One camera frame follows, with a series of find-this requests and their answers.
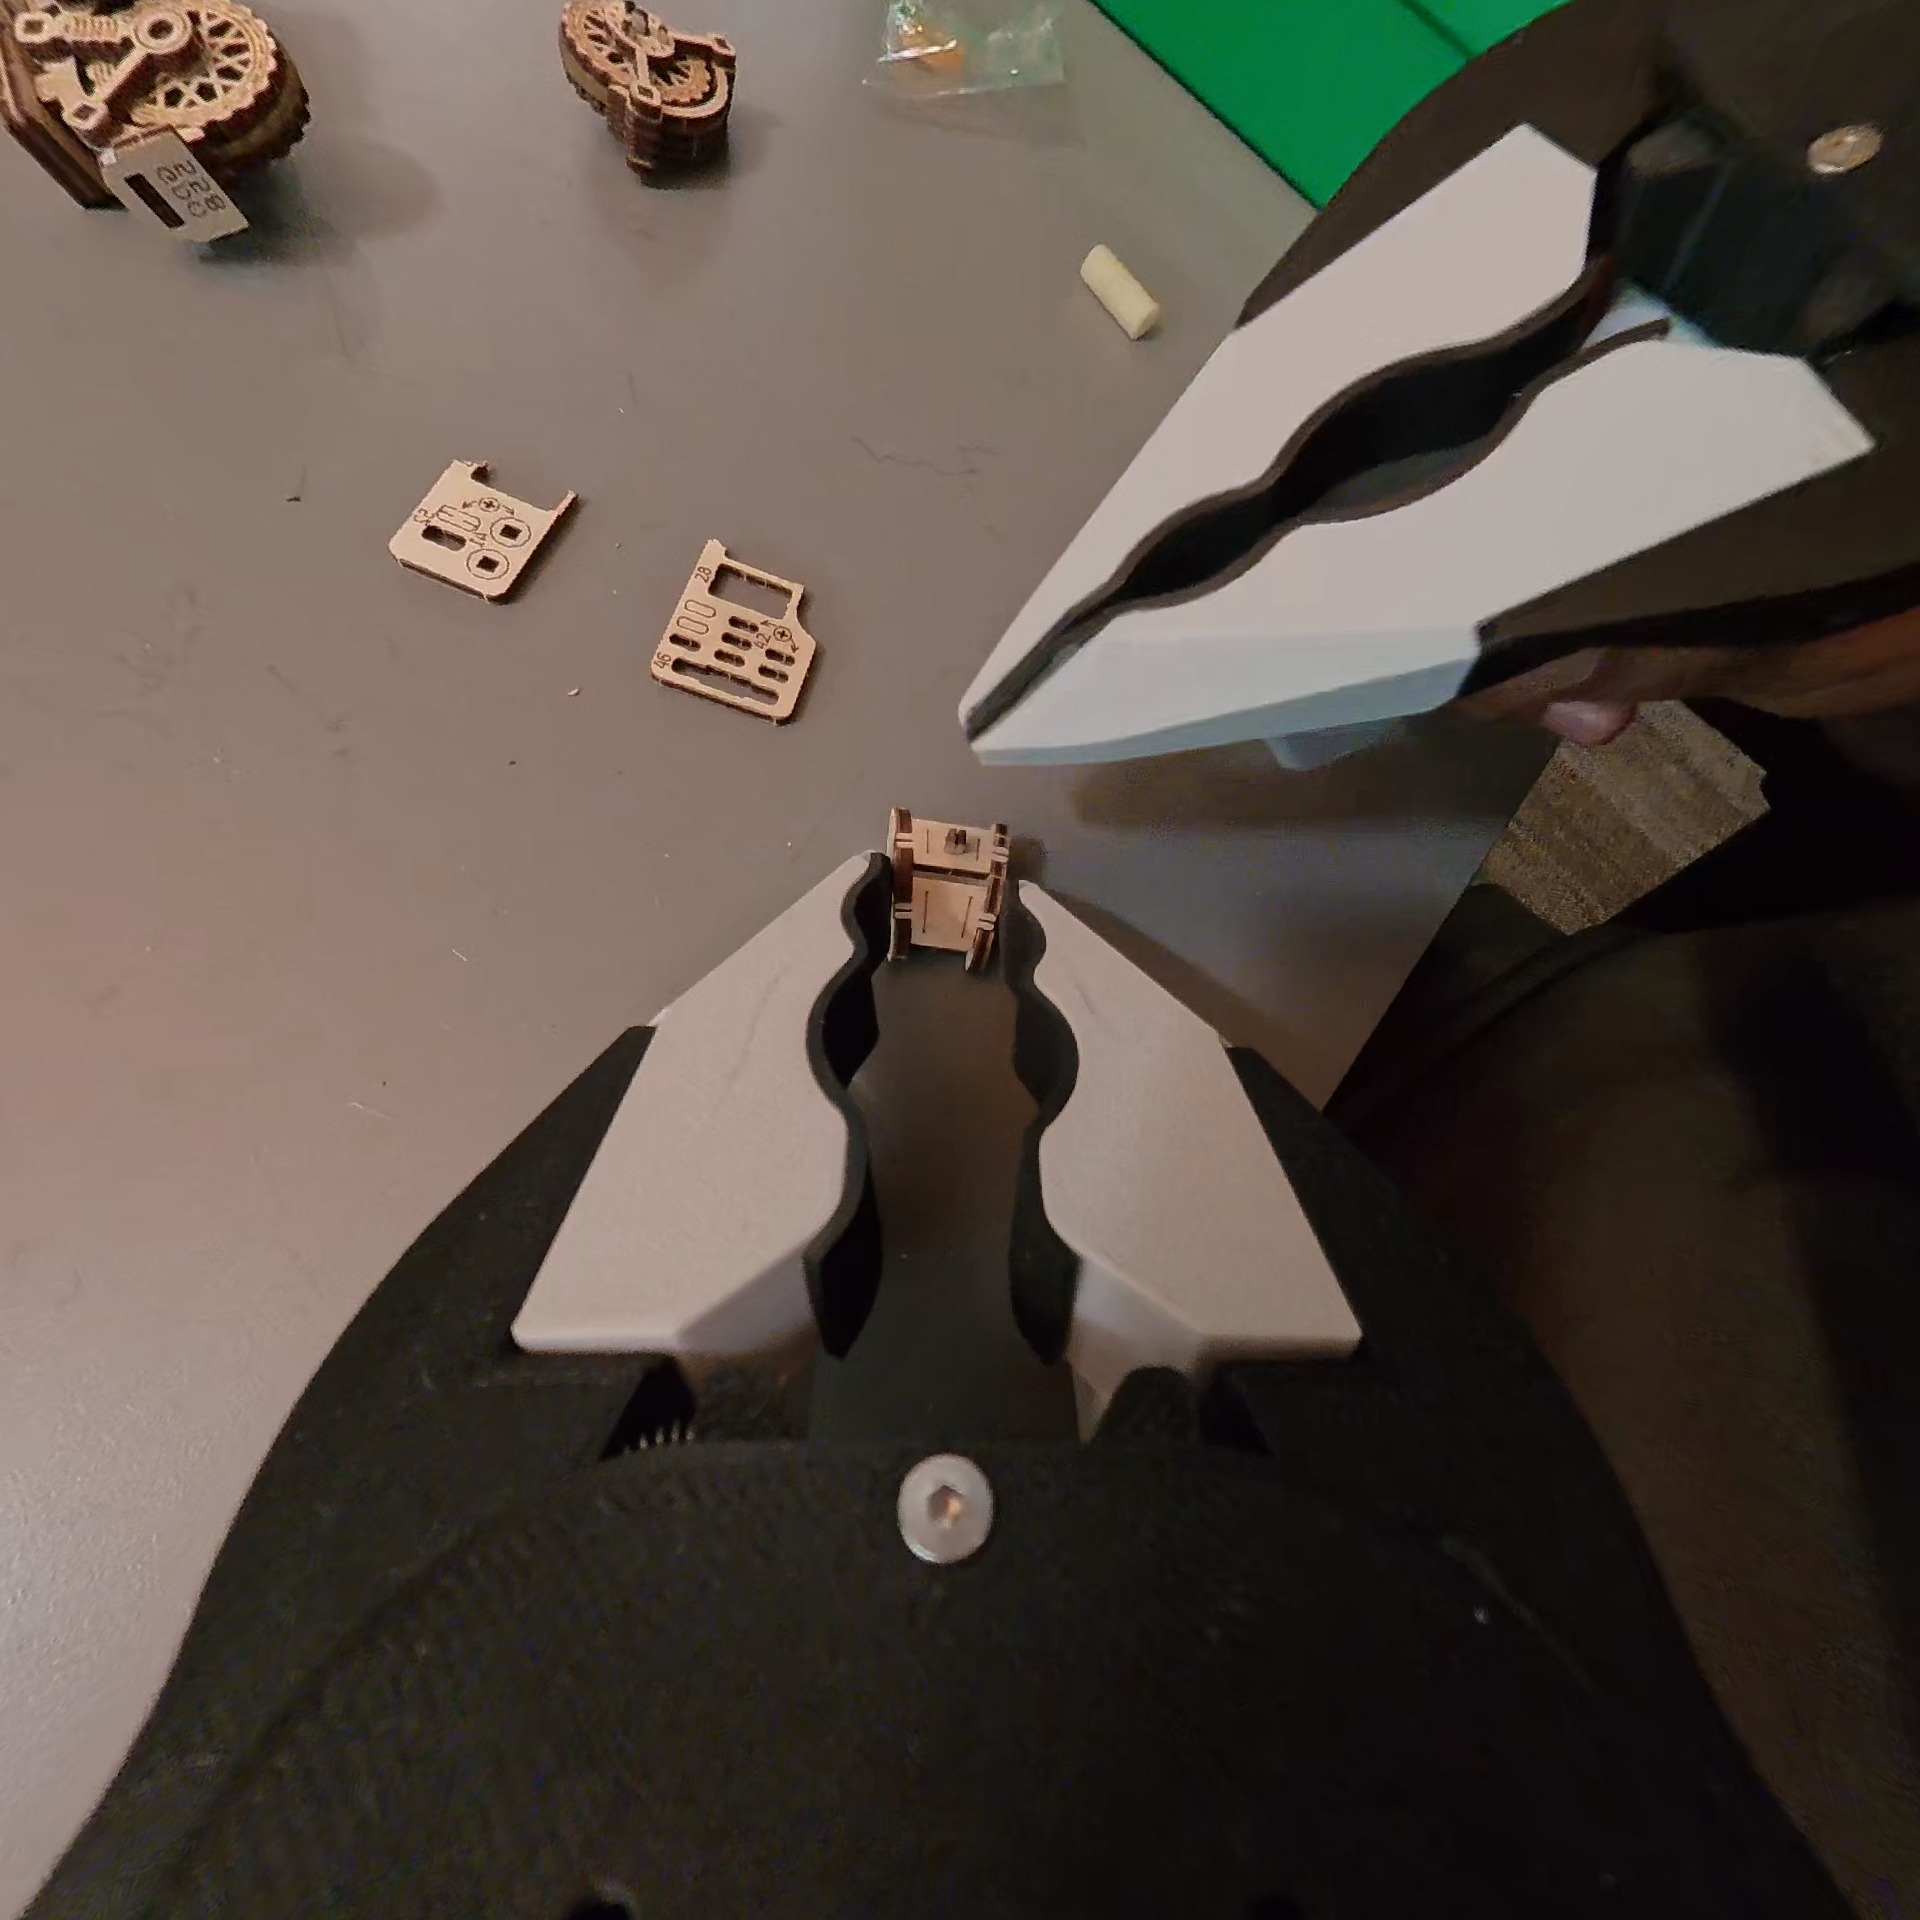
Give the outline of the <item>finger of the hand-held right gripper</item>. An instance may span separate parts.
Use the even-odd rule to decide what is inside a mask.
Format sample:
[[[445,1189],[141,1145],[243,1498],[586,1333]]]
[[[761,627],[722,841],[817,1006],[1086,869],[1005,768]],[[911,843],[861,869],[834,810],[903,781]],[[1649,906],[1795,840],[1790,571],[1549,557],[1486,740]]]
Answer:
[[[1015,740],[1070,665],[1110,665],[1126,613],[1190,611],[1328,491],[1472,441],[1574,355],[1606,304],[1599,164],[1537,128],[1250,301],[1067,541],[962,699],[967,740]]]
[[[1491,617],[1870,451],[1803,361],[1622,334],[1458,477],[1301,522],[1221,584],[1129,592],[970,721],[975,755],[1104,763],[1383,729],[1464,690]]]

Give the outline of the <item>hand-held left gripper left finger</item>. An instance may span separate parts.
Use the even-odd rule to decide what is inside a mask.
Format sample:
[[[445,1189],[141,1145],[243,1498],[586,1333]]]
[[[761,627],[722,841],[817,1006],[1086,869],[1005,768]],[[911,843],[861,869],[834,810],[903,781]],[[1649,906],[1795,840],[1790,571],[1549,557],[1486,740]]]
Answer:
[[[689,1374],[845,1358],[881,1286],[866,1123],[894,870],[862,853],[670,1001],[512,1338]]]

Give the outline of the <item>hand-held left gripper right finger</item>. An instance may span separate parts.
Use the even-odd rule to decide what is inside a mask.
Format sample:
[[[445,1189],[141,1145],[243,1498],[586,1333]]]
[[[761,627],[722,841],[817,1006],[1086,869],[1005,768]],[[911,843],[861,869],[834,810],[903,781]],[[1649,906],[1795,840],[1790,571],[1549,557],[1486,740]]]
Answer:
[[[1091,1438],[1129,1376],[1347,1360],[1360,1321],[1215,1026],[1037,883],[1005,925],[1037,1101],[1010,1240],[1015,1323]]]

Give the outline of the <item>small wooden box part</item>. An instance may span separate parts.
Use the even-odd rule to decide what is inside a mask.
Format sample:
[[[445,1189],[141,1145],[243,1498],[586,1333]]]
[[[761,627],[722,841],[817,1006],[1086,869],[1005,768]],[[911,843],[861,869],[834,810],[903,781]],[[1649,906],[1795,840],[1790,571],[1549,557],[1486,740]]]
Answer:
[[[888,957],[913,948],[962,953],[967,972],[989,966],[1010,870],[1007,822],[941,822],[894,808],[888,833],[894,912]]]

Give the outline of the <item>grey desk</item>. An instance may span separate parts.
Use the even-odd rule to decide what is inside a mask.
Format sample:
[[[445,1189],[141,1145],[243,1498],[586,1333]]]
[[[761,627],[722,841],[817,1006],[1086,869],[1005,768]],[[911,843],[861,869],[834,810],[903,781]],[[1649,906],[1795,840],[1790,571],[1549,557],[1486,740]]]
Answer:
[[[911,104],[879,5],[670,6],[741,75],[677,188],[554,5],[258,11],[313,118],[233,246],[6,140],[6,1916],[374,1285],[893,805],[1007,821],[1328,1098],[1549,756],[971,756],[975,673],[1309,217],[1095,9],[1066,84]],[[453,462],[578,497],[506,603],[390,550]],[[791,725],[651,677],[709,540],[808,589]]]

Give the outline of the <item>person's right hand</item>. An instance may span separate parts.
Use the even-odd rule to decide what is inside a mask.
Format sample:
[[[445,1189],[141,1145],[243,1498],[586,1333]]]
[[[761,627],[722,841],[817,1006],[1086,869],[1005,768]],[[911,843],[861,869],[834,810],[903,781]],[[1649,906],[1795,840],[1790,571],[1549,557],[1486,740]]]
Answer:
[[[1799,645],[1591,648],[1499,686],[1464,692],[1454,709],[1606,748],[1655,704],[1729,702],[1793,723],[1831,723],[1914,706],[1918,611]]]

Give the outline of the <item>small white cylinder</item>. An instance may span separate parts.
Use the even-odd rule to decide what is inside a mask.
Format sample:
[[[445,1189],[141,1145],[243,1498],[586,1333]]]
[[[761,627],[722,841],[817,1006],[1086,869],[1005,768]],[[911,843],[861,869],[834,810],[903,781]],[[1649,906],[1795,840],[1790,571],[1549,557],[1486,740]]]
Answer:
[[[1094,244],[1080,266],[1080,280],[1129,342],[1162,325],[1162,301],[1112,246]]]

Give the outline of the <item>green box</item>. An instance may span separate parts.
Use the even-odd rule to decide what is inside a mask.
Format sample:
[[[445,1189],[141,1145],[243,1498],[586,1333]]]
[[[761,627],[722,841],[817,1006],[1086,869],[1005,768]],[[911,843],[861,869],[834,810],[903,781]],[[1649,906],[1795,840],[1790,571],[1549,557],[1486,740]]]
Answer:
[[[1142,53],[1323,209],[1471,59],[1554,3],[1099,3]]]

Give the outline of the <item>person's dark clothing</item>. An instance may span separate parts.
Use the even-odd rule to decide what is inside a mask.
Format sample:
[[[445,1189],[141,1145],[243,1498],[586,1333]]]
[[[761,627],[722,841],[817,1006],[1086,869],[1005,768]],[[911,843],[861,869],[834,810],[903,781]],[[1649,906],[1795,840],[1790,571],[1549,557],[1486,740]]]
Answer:
[[[1549,760],[1336,1098],[1613,1458],[1747,1750],[1915,1916],[1915,706]]]

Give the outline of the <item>clear plastic bag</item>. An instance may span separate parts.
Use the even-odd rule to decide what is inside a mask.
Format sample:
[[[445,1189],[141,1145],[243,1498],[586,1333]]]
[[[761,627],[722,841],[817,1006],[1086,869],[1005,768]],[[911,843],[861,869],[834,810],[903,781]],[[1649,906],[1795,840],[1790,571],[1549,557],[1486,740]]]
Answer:
[[[889,3],[865,84],[935,104],[1066,82],[1066,49],[1048,3]]]

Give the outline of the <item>flat wooden piece with slots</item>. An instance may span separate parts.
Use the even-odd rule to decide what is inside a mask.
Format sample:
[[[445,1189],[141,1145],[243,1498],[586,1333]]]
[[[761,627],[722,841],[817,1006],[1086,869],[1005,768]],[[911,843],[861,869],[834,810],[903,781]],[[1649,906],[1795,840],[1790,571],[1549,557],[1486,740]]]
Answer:
[[[659,686],[775,728],[800,712],[817,637],[803,622],[808,589],[709,540],[651,657]]]

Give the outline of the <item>small wooden gear model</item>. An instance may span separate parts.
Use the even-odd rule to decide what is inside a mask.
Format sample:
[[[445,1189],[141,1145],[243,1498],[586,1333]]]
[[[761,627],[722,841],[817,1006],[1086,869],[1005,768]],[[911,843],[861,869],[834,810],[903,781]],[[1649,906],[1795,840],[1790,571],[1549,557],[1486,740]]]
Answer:
[[[729,144],[736,49],[677,30],[635,3],[568,3],[561,61],[647,179],[701,169]]]

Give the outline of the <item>flat wooden piece round holes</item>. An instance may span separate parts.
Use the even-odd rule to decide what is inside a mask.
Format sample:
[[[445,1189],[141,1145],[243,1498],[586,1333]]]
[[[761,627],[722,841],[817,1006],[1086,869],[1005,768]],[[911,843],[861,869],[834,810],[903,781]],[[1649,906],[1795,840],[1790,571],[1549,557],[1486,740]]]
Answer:
[[[529,566],[578,505],[568,491],[537,507],[490,482],[487,462],[453,462],[392,537],[398,564],[491,605],[511,602]]]

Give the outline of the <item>pale wooden slotted plate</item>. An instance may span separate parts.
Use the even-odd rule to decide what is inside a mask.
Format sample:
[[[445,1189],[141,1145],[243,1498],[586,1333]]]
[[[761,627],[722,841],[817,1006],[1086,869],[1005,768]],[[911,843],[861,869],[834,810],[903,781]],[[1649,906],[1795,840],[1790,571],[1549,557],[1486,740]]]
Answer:
[[[174,131],[106,149],[101,173],[128,211],[152,217],[186,244],[214,244],[249,227],[229,188]]]

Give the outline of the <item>large wooden gear model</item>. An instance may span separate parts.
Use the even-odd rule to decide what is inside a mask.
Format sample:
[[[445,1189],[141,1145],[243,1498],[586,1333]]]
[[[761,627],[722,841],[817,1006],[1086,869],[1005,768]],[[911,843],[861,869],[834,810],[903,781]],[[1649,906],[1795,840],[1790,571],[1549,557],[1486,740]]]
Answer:
[[[241,3],[6,3],[2,115],[85,209],[107,152],[171,133],[216,182],[285,157],[309,105],[272,27]]]

